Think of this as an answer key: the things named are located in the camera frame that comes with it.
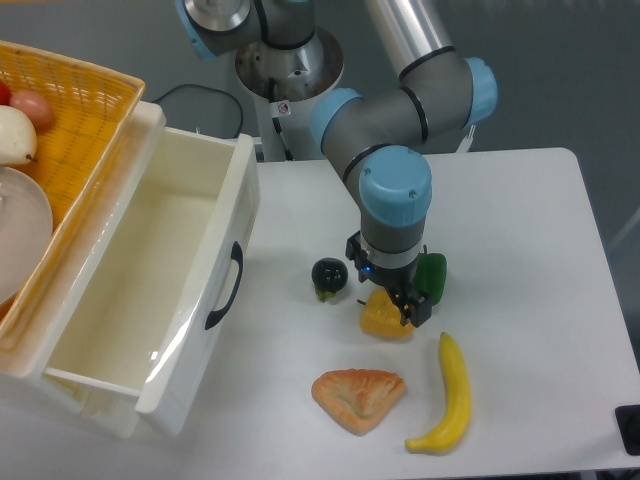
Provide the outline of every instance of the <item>pear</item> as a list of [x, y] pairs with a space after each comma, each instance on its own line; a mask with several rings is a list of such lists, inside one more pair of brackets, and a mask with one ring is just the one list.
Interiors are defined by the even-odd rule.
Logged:
[[0, 105], [0, 167], [34, 161], [36, 130], [17, 108]]

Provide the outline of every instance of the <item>black drawer handle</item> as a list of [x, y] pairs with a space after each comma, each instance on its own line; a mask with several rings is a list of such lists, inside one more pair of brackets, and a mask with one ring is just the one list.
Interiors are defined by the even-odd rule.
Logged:
[[236, 283], [233, 285], [233, 290], [231, 291], [231, 296], [227, 301], [227, 304], [222, 307], [220, 310], [213, 310], [209, 313], [207, 317], [207, 322], [204, 324], [204, 329], [209, 330], [210, 328], [215, 327], [220, 323], [220, 320], [227, 314], [229, 309], [231, 308], [231, 304], [236, 298], [236, 294], [238, 293], [238, 287], [240, 286], [240, 280], [242, 279], [242, 247], [238, 242], [233, 242], [233, 247], [231, 247], [231, 260], [235, 260], [238, 262], [238, 276], [236, 277]]

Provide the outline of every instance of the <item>yellow banana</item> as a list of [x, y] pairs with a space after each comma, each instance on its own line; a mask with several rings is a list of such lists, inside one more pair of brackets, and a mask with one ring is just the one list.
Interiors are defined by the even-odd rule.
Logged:
[[458, 443], [471, 420], [471, 386], [460, 347], [445, 332], [440, 335], [440, 366], [447, 390], [447, 410], [442, 421], [421, 438], [405, 440], [412, 453], [437, 453]]

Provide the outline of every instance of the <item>wicker basket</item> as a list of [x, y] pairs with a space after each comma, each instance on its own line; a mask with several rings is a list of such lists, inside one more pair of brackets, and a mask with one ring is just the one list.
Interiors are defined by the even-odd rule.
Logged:
[[55, 114], [52, 127], [38, 133], [37, 162], [16, 167], [45, 191], [53, 211], [54, 234], [22, 290], [0, 305], [1, 338], [46, 282], [65, 239], [81, 226], [82, 212], [92, 190], [108, 175], [110, 153], [142, 96], [144, 82], [91, 63], [3, 41], [0, 80], [13, 92], [40, 92]]

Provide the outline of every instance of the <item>bread slice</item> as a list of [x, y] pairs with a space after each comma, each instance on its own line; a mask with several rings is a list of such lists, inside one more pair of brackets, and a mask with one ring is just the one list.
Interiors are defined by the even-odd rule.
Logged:
[[313, 399], [354, 435], [371, 431], [406, 391], [404, 380], [383, 370], [334, 370], [311, 387]]

